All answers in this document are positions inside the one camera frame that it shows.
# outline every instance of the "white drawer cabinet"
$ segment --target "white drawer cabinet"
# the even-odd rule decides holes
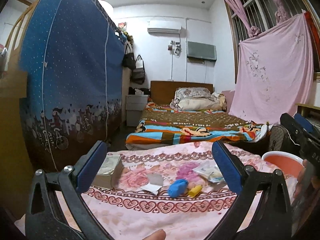
[[[138,126],[142,111],[148,103],[148,95],[127,95],[125,109],[127,111],[127,126]]]

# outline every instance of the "window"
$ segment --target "window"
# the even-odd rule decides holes
[[[247,14],[249,23],[252,26],[257,26],[258,28],[260,28],[261,32],[264,32],[276,26],[275,12],[277,11],[277,6],[273,0],[241,0],[241,2],[244,6],[244,10]],[[302,10],[310,11],[310,4],[308,0],[282,0],[282,2],[289,17],[302,13]],[[239,54],[238,44],[240,41],[248,39],[249,35],[240,18],[232,11],[232,9],[227,4],[226,6],[229,14],[229,19],[231,20],[230,24],[235,50],[235,75],[237,77]],[[320,72],[320,60],[316,49],[314,49],[314,68],[316,73]]]

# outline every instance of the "tissue box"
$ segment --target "tissue box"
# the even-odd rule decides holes
[[[111,189],[117,185],[123,169],[121,156],[107,156],[103,161],[92,185]]]

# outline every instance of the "wooden headboard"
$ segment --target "wooden headboard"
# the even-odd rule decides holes
[[[190,87],[204,87],[207,88],[210,93],[214,92],[212,84],[175,81],[151,81],[151,99],[158,105],[168,105],[174,98],[174,94],[177,88]]]

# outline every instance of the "white pillow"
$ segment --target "white pillow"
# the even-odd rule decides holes
[[[182,111],[197,111],[197,110],[222,110],[220,102],[213,102],[208,98],[186,98],[181,99],[178,103]]]

